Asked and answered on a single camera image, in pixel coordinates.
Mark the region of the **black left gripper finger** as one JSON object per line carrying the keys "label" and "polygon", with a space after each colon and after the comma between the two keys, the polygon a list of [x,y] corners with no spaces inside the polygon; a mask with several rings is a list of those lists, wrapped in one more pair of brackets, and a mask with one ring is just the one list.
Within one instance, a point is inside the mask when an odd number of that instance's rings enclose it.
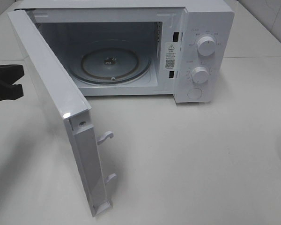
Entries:
{"label": "black left gripper finger", "polygon": [[0,80],[6,84],[12,85],[23,76],[24,69],[22,65],[0,65]]}
{"label": "black left gripper finger", "polygon": [[7,84],[0,80],[0,101],[17,100],[23,97],[23,88],[21,84]]}

